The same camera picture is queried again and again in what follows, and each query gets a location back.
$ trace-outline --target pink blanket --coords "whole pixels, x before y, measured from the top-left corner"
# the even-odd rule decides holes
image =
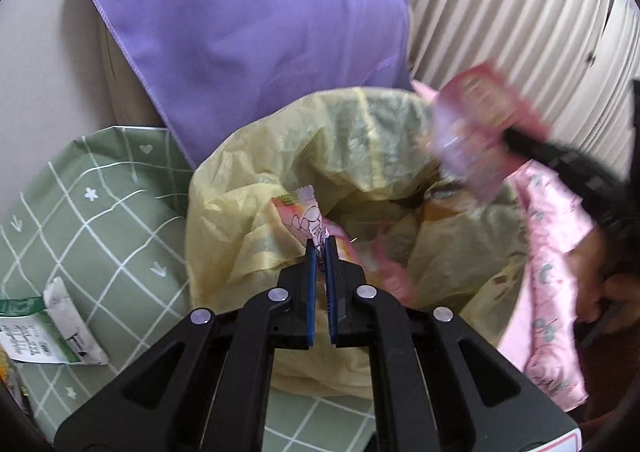
[[[549,168],[529,162],[510,181],[527,210],[530,250],[521,298],[500,350],[558,406],[572,410],[584,403],[586,391],[574,342],[577,286],[564,254],[593,224],[580,197]],[[528,339],[523,333],[527,316]]]

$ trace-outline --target snack package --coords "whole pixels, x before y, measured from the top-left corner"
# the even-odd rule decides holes
[[[60,277],[47,285],[42,297],[0,300],[0,345],[18,362],[109,363]]]
[[[387,257],[384,233],[381,232],[371,243],[370,255],[366,262],[361,263],[345,231],[339,225],[322,218],[313,187],[300,188],[293,193],[275,197],[272,202],[282,223],[301,244],[312,239],[321,257],[324,240],[333,235],[341,260],[362,265],[367,282],[389,292],[403,305],[412,305],[415,300],[413,285],[404,268]]]
[[[282,223],[301,244],[305,245],[307,239],[314,241],[319,257],[318,262],[322,262],[324,240],[329,235],[333,235],[338,248],[338,257],[354,264],[360,263],[344,230],[328,219],[322,218],[313,187],[300,188],[293,193],[275,197],[271,201],[278,210]]]
[[[489,63],[453,78],[433,105],[431,144],[444,166],[482,201],[525,161],[509,153],[502,132],[517,127],[546,141],[548,128]]]

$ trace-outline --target human hand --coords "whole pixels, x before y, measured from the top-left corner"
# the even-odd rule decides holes
[[[604,329],[605,333],[614,333],[640,320],[640,277],[622,273],[603,282],[601,270],[606,258],[606,236],[596,227],[566,255],[566,263],[577,279],[575,311],[578,322],[596,321],[601,315],[598,302],[603,298],[624,303],[620,313]]]

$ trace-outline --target green label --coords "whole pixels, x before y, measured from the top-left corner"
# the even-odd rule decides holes
[[[38,311],[44,311],[44,308],[42,297],[0,300],[0,316],[2,317],[26,317]]]
[[[80,357],[76,355],[73,349],[69,346],[68,342],[66,342],[66,340],[62,337],[60,331],[53,323],[53,320],[51,320],[51,317],[46,311],[36,313],[35,317],[40,323],[40,326],[49,334],[49,337],[58,344],[60,351],[62,351],[63,355],[65,355],[66,361],[68,361],[70,364],[77,364],[81,361]]]

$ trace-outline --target black tool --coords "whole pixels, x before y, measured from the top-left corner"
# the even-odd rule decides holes
[[[512,152],[555,170],[562,183],[582,198],[584,211],[606,234],[608,260],[603,279],[615,273],[640,273],[640,209],[625,181],[569,146],[542,143],[515,128],[504,132],[504,140]],[[603,300],[599,320],[575,324],[578,345],[588,347],[621,307]]]
[[[448,308],[405,309],[340,260],[333,237],[322,253],[332,338],[369,348],[380,452],[521,452],[579,439],[574,421]],[[305,262],[240,310],[192,311],[63,422],[55,450],[259,451],[274,349],[311,344],[316,256],[309,241]]]

